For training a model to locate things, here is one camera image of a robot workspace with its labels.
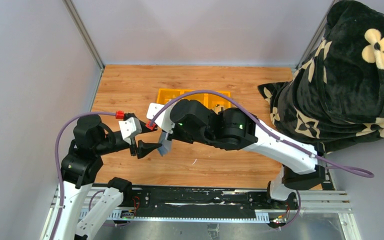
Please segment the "aluminium frame post left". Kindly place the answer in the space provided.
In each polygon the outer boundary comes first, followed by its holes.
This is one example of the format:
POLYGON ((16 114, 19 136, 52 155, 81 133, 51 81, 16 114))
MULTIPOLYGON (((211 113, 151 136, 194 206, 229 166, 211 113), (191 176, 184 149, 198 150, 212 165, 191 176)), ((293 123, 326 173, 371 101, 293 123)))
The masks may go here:
POLYGON ((82 18, 80 14, 78 13, 78 10, 74 4, 73 0, 62 0, 64 3, 70 17, 73 20, 73 23, 75 24, 77 30, 79 31, 84 43, 86 44, 92 58, 94 59, 96 65, 99 67, 100 71, 103 73, 105 69, 104 61, 102 60, 100 54, 98 53, 98 50, 93 43, 93 40, 91 36, 89 35, 86 26, 84 25, 82 18))

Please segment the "yellow plastic compartment tray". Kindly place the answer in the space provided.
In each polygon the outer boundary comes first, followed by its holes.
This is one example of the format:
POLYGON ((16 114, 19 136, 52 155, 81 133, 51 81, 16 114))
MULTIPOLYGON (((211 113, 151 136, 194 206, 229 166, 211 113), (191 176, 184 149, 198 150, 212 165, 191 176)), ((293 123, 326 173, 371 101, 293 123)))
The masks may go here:
MULTIPOLYGON (((192 91, 193 89, 160 88, 158 90, 156 103, 165 105, 172 99, 192 91)), ((215 113, 219 113, 220 111, 223 111, 232 107, 232 104, 228 100, 220 96, 209 94, 209 93, 198 93, 198 94, 187 96, 184 99, 199 101, 206 108, 213 110, 215 113)))

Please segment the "aluminium frame post right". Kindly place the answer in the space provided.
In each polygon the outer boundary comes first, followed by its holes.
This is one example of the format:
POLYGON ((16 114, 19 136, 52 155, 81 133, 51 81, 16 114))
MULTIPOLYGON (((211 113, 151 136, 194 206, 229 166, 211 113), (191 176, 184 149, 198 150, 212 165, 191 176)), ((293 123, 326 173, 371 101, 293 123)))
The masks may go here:
POLYGON ((297 65, 295 66, 295 70, 297 70, 304 62, 304 60, 308 57, 308 55, 315 49, 317 48, 317 43, 322 39, 325 31, 325 25, 327 23, 327 15, 323 17, 321 20, 320 24, 316 28, 315 33, 310 39, 309 44, 307 45, 306 49, 304 50, 301 58, 299 59, 297 65))

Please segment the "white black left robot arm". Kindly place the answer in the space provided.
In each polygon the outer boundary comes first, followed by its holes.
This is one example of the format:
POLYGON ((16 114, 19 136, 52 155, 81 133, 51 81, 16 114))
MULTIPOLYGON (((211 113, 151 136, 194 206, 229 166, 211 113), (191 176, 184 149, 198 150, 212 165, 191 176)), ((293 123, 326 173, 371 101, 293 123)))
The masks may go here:
POLYGON ((131 203, 138 207, 140 204, 133 194, 133 184, 114 177, 86 217, 79 220, 84 201, 104 165, 102 156, 130 150, 134 157, 145 157, 161 144, 136 142, 135 137, 154 132, 157 128, 154 122, 144 123, 133 113, 123 111, 86 112, 68 120, 55 141, 58 194, 51 217, 53 226, 47 229, 44 239, 92 240, 116 207, 126 207, 131 203), (112 131, 104 124, 103 114, 119 119, 120 130, 112 131))

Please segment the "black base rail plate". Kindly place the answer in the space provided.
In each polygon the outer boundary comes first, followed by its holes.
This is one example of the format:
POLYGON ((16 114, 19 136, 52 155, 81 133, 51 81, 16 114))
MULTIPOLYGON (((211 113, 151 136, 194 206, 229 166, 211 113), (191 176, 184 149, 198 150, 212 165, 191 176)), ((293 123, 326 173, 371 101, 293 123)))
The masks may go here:
POLYGON ((281 201, 269 199, 266 189, 156 185, 134 185, 119 205, 137 218, 190 220, 250 220, 257 210, 288 214, 298 206, 294 193, 281 201))

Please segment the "blue leather card holder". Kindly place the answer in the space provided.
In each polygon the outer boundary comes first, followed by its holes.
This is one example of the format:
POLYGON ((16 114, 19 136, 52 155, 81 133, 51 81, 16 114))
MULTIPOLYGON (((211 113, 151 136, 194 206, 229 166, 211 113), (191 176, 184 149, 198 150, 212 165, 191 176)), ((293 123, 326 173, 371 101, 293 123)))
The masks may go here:
POLYGON ((172 141, 171 143, 161 143, 159 136, 158 143, 161 144, 161 146, 157 149, 161 156, 167 155, 172 150, 172 141))

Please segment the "aluminium frame post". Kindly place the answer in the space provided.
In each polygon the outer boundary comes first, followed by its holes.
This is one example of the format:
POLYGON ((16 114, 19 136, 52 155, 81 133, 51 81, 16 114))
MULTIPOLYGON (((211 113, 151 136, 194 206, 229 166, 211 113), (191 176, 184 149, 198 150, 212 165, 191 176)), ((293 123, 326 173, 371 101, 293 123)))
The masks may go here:
POLYGON ((100 54, 98 53, 98 50, 93 43, 93 40, 91 36, 89 35, 86 26, 84 25, 82 18, 80 14, 78 13, 78 10, 74 4, 73 0, 62 0, 64 3, 70 17, 73 20, 73 23, 75 24, 77 30, 79 31, 84 43, 86 44, 92 58, 94 59, 96 65, 99 67, 100 71, 103 73, 105 69, 104 61, 102 60, 100 54))
POLYGON ((316 28, 315 33, 310 39, 309 44, 307 45, 306 49, 304 50, 301 58, 299 59, 297 65, 295 66, 295 70, 297 70, 304 62, 304 60, 308 57, 308 55, 315 49, 317 48, 317 43, 322 39, 325 31, 325 25, 327 23, 327 15, 323 17, 321 20, 320 24, 316 28))

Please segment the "black floral fleece blanket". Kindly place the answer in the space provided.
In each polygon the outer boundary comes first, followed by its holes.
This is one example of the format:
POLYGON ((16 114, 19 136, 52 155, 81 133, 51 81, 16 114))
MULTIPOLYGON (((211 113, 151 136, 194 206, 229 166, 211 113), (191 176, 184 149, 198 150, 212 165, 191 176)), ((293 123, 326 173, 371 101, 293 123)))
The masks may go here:
POLYGON ((384 139, 384 14, 355 0, 337 2, 319 46, 292 80, 258 91, 275 128, 318 152, 384 139))

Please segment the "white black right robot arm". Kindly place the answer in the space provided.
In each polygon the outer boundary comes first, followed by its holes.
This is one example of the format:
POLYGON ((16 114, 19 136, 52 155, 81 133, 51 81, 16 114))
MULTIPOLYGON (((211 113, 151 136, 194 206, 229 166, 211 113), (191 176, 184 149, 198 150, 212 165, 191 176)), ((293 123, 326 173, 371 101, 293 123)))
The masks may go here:
POLYGON ((326 180, 312 145, 300 143, 272 128, 251 113, 231 107, 218 113, 197 100, 150 107, 147 113, 168 134, 167 140, 201 143, 225 151, 261 154, 282 167, 267 185, 266 204, 278 209, 294 191, 310 190, 326 180))

